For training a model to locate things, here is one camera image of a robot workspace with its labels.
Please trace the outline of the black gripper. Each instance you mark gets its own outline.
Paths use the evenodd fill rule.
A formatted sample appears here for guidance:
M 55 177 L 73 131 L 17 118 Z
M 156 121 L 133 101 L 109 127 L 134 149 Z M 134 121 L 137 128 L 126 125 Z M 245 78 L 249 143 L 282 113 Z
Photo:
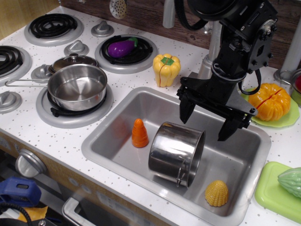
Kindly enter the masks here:
M 180 79 L 181 86 L 177 91 L 180 119 L 186 124 L 197 105 L 219 115 L 225 122 L 218 134 L 218 141 L 226 141 L 237 129 L 247 128 L 257 110 L 237 90 L 246 72 L 227 74 L 218 63 L 211 66 L 211 72 L 211 78 L 206 80 L 192 77 Z

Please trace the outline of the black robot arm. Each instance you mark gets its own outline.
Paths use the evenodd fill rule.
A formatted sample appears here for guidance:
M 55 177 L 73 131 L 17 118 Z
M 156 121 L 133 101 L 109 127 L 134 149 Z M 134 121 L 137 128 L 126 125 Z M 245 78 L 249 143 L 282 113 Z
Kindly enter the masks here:
M 185 28 L 198 30 L 210 21 L 221 26 L 220 50 L 211 65 L 209 79 L 183 77 L 177 95 L 180 119 L 187 122 L 196 105 L 225 119 L 219 132 L 220 141 L 227 140 L 237 129 L 247 128 L 258 111 L 243 99 L 248 92 L 242 83 L 255 73 L 261 83 L 260 69 L 273 57 L 270 46 L 277 30 L 277 11 L 267 0 L 190 0 L 189 8 L 199 17 L 190 25 L 184 1 L 175 1 L 175 11 Z

